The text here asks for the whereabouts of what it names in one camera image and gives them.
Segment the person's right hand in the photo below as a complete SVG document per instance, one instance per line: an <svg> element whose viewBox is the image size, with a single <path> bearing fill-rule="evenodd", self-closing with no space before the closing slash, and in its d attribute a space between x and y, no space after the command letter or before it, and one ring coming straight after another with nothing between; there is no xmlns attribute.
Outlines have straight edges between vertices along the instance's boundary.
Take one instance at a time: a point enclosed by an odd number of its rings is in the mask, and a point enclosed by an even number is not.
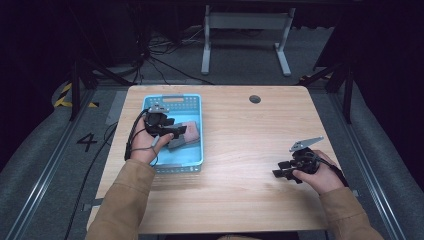
<svg viewBox="0 0 424 240"><path fill-rule="evenodd" d="M130 158L147 164L150 164L157 157L160 149L174 138L174 134L172 133L165 134L159 138L154 147L150 147L154 138L146 131L144 117L138 121L134 134L136 134L136 136L132 141L132 149L138 148L144 150L131 151Z"/></svg>
<svg viewBox="0 0 424 240"><path fill-rule="evenodd" d="M326 160L332 165L336 165L336 163L333 162L333 160L331 160L325 153L320 150L313 151L320 158ZM323 163L319 165L318 171L314 174L307 174L299 170L294 170L293 175L311 185L318 194L323 194L344 187L336 173L331 170L329 166Z"/></svg>

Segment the black cable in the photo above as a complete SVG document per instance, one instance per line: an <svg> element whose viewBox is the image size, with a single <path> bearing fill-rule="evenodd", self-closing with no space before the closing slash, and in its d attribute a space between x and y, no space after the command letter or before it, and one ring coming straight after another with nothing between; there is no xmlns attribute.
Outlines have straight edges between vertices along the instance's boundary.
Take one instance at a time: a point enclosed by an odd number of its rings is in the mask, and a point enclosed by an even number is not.
<svg viewBox="0 0 424 240"><path fill-rule="evenodd" d="M166 84L171 85L169 82L166 81L165 76L163 75L163 73L156 67L156 65L150 61L148 61L150 64L153 65L153 67L156 69L156 71L158 71L160 73L160 75L162 76L163 81L165 81Z"/></svg>
<svg viewBox="0 0 424 240"><path fill-rule="evenodd" d="M128 135L127 144L125 146L125 155L124 155L125 161L129 159L131 156L132 141L134 140L133 136L134 136L135 129L137 128L137 124L140 121L140 119L143 117L143 115L147 113L147 111L148 109L144 109L143 111L141 111L141 113L137 116L137 118L134 121L133 127L131 128L130 135Z"/></svg>
<svg viewBox="0 0 424 240"><path fill-rule="evenodd" d="M154 166L156 166L156 163L158 163L159 162L159 154L155 151L155 149L152 147L152 150L153 150L153 152L155 153L155 155L156 155L156 161L155 161L155 163L153 163L153 165L152 164L150 164L150 166L152 166L152 167L154 167Z"/></svg>
<svg viewBox="0 0 424 240"><path fill-rule="evenodd" d="M106 141L106 134L107 134L107 132L109 132L109 129L110 129L113 125L115 125L115 124L118 124L118 122L114 122L114 123L112 123L112 124L111 124L111 125L110 125L107 129L106 129L105 133L103 134L103 140L104 140L104 141Z"/></svg>
<svg viewBox="0 0 424 240"><path fill-rule="evenodd" d="M103 142L103 144L100 146L99 150L96 152L96 155L94 156L93 160L91 161L90 166L89 166L89 167L88 167L88 169L87 169L87 172L85 173L84 179L83 179L83 181L82 181L82 183L81 183L81 187L80 187L80 190L79 190L79 193L78 193L77 200L76 200L76 202L75 202L74 210L73 210L73 212L72 212L71 219L70 219L69 224L68 224L68 229L67 229L66 234L65 234L65 238L64 238L65 240L67 240L67 239L68 239L69 233L71 232L72 223L74 222L75 213L76 213L76 211L77 211L77 209L78 209L78 204L79 204L79 201L80 201L80 199L81 199L82 191L84 190L84 186L85 186L85 183L86 183L86 181L87 181L88 175L89 175L89 173L90 173L90 171L91 171L91 168L93 167L93 164L94 164L94 162L96 161L97 157L99 156L100 152L102 151L103 147L106 145L106 143L107 143L107 142L109 141L109 139L112 137L113 133L115 133L115 131L116 131L116 127L117 127L117 125L116 125L116 126L115 126L115 128L114 128L114 129L113 129L113 130L109 133L109 135L108 135L108 136L107 136L107 138L106 138L106 141L104 141L104 142Z"/></svg>
<svg viewBox="0 0 424 240"><path fill-rule="evenodd" d="M304 157L310 158L312 160L316 158L318 162L324 163L325 165L330 167L330 169L337 175L337 177L340 179L340 181L343 183L345 187L349 187L349 183L347 182L346 177L343 175L343 172L336 165L329 163L328 161L322 159L321 157L316 157L315 154L312 154L312 156L304 156Z"/></svg>
<svg viewBox="0 0 424 240"><path fill-rule="evenodd" d="M165 62L163 62L163 61L161 61L161 60L159 60L159 59L157 59L157 58L155 58L155 57L150 56L150 58L152 58L152 59L153 59L153 60L155 60L155 61L158 61L158 62L162 63L162 64L163 64L163 65L165 65L165 66L168 66L169 68L174 69L175 71L177 71L177 72L179 72L179 73L183 74L183 75L184 75L184 76L186 76L186 77L189 77L189 78L191 78L191 79L195 79L195 80L199 80L199 81L205 82L205 83L210 84L210 85L215 85L215 84L213 84L213 83L211 83L211 82L209 82L209 81L207 81L207 80L204 80L204 79L200 79L200 78L197 78L197 77L190 76L190 75L188 75L187 73L185 73L185 72L183 72L183 71L181 71L181 70L179 70L179 69L177 69L177 68L175 68L175 67L173 67L173 66L171 66L171 65L169 65L169 64L167 64L167 63L165 63Z"/></svg>
<svg viewBox="0 0 424 240"><path fill-rule="evenodd" d="M140 131L138 131L138 132L136 132L136 133L134 134L134 136L133 136L133 137L132 137L132 139L131 139L131 144L132 144L132 142L134 142L135 137L137 137L137 135L138 135L139 133L143 132L143 131L146 131L146 129L145 129L145 128L143 128L143 129L141 129Z"/></svg>
<svg viewBox="0 0 424 240"><path fill-rule="evenodd" d="M143 84L144 76L143 76L143 74L141 74L140 69L138 70L138 72L139 72L138 78L140 78L140 84L139 85L141 85L141 84Z"/></svg>
<svg viewBox="0 0 424 240"><path fill-rule="evenodd" d="M74 10L72 10L72 8L71 8L71 4L69 3L69 1L66 1L66 3L67 3L67 5L68 5L68 9L69 9L69 11L71 12L71 14L72 14L72 16L73 16L74 20L77 22L77 25L78 25L78 27L79 27L79 30L81 31L81 33L82 33L82 35L84 36L84 38L87 40L88 45L90 45L91 50L93 50L93 53L94 53L94 55L96 56L97 60L99 61L99 63L101 63L101 64L104 66L104 64L103 64L102 60L100 59L99 55L97 55L97 52L96 52L96 50L94 49L93 44L91 43L91 41L90 41L90 39L88 38L87 34L86 34L86 33L84 32L84 30L82 29L82 25L81 25L80 21L78 20L78 17L77 17L77 15L75 14Z"/></svg>
<svg viewBox="0 0 424 240"><path fill-rule="evenodd" d="M114 73L114 74L115 75L118 75L120 77L125 77L125 76L128 76L128 75L136 72L139 67L140 66L137 64L135 67L133 67L133 68L131 68L129 70L125 70L125 71L122 71L122 72L117 72L117 73ZM109 77L107 77L107 76L105 76L103 74L94 73L94 76L96 76L97 79L109 79Z"/></svg>
<svg viewBox="0 0 424 240"><path fill-rule="evenodd" d="M155 43L155 44L151 44L149 46L150 53L152 53L154 55L171 54L171 53L175 52L176 50L178 50L180 48L189 46L189 45L193 44L194 42L196 42L197 39L199 38L199 36L198 36L199 33L202 32L203 30L204 29L201 29L201 30L197 31L194 34L191 34L191 36L188 39L181 40L181 42L179 42L177 45L173 45L172 42L170 42L170 41L162 41L162 42L158 42L158 43ZM164 51L152 50L152 47L160 46L162 44L163 45L166 45L166 50L164 50Z"/></svg>
<svg viewBox="0 0 424 240"><path fill-rule="evenodd" d="M133 83L134 83L134 82L135 82L135 80L137 79L139 72L140 72L140 69L138 68L138 69L137 69L137 71L135 72L135 77L134 77L134 79L133 79Z"/></svg>
<svg viewBox="0 0 424 240"><path fill-rule="evenodd" d="M151 54L155 54L155 55L164 55L164 54L168 54L168 51L172 49L173 44L172 42L168 41L166 38L162 37L163 40L161 40L161 36L154 36L150 38L149 41L149 51ZM159 46L165 46L165 50L163 51L157 51L157 50L153 50L152 48L154 47L159 47Z"/></svg>

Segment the wooden tabletop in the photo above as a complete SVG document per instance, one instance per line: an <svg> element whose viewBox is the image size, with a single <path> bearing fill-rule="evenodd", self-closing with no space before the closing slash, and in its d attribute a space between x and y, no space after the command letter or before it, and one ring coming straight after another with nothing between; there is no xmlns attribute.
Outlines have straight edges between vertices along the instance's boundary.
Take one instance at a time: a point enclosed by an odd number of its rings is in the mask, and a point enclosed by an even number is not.
<svg viewBox="0 0 424 240"><path fill-rule="evenodd" d="M96 198L124 165L125 143L143 98L202 97L204 162L198 173L157 174L140 225L143 234L325 229L318 194L306 183L275 178L298 140L337 162L306 88L301 86L135 86L128 90ZM249 97L257 95L254 104ZM88 225L98 208L93 208Z"/></svg>

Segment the human arm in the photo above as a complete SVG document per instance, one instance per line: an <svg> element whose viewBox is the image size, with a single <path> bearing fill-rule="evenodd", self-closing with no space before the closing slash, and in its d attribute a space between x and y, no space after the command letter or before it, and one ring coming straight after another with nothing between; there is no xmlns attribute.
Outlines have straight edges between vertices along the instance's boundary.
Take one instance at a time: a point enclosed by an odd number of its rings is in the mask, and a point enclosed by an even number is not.
<svg viewBox="0 0 424 240"><path fill-rule="evenodd" d="M314 150L319 157L336 165L326 154ZM383 239L371 227L368 216L351 190L325 164L320 164L315 174L293 171L293 175L308 183L320 194L320 201L327 216L329 230L336 239Z"/></svg>
<svg viewBox="0 0 424 240"><path fill-rule="evenodd" d="M136 132L144 129L139 121ZM146 210L147 198L155 176L150 163L156 153L173 138L167 134L159 138L153 149L149 149L153 137L141 131L132 142L131 152L113 185L107 191L96 218L88 229L86 239L137 239L138 227Z"/></svg>

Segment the tan sleeve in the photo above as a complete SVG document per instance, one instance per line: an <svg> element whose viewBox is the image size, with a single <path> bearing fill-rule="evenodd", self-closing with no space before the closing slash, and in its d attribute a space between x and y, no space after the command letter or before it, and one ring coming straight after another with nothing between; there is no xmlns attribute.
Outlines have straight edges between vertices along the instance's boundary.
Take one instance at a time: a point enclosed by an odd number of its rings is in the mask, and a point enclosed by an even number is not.
<svg viewBox="0 0 424 240"><path fill-rule="evenodd" d="M138 239L154 176L148 164L128 159L107 191L86 239Z"/></svg>
<svg viewBox="0 0 424 240"><path fill-rule="evenodd" d="M371 227L365 210L349 188L324 193L320 200L336 239L383 239Z"/></svg>

